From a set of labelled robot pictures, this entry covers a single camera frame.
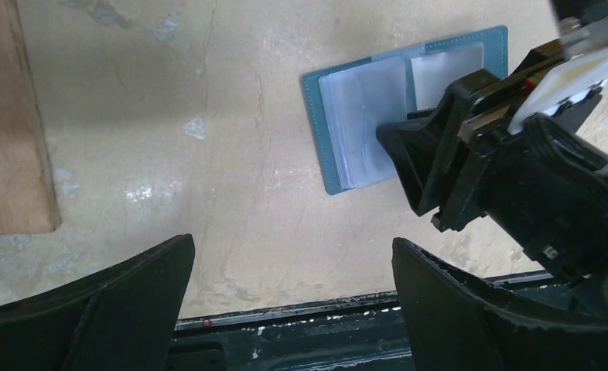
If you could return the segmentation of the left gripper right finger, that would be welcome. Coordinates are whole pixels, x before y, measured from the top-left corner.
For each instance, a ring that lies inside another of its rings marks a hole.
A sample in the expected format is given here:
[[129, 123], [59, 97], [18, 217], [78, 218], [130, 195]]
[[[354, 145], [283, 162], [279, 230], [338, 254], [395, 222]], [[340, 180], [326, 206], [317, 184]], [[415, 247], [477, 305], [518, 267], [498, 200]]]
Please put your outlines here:
[[608, 319], [554, 279], [485, 281], [404, 238], [391, 265], [417, 370], [608, 370]]

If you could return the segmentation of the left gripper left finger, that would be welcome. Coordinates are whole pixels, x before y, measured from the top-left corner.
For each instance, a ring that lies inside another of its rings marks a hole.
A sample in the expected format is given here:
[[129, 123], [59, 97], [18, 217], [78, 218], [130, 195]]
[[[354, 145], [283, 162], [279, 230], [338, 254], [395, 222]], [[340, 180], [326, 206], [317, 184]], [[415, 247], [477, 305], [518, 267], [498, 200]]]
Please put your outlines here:
[[0, 370], [161, 370], [196, 254], [174, 236], [102, 271], [0, 306]]

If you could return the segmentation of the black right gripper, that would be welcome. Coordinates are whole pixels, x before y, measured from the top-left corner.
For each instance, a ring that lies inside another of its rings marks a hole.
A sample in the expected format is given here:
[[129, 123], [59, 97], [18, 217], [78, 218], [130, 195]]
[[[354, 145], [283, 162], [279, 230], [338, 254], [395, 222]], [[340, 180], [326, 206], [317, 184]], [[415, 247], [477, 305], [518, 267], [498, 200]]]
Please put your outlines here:
[[608, 316], [608, 155], [578, 138], [601, 98], [590, 86], [554, 114], [514, 115], [564, 61], [558, 41], [531, 50], [507, 78], [478, 70], [436, 107], [381, 124], [376, 137], [417, 216], [439, 230], [489, 216], [526, 255]]

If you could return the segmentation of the teal card holder wallet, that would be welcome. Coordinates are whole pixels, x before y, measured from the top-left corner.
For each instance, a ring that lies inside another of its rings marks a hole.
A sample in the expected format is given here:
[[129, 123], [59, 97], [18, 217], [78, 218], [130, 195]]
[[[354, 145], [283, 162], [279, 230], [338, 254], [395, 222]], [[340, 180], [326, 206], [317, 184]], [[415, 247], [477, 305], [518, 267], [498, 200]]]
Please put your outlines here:
[[378, 142], [382, 124], [434, 109], [454, 80], [485, 69], [508, 75], [508, 28], [494, 26], [305, 73], [302, 95], [331, 196], [396, 177]]

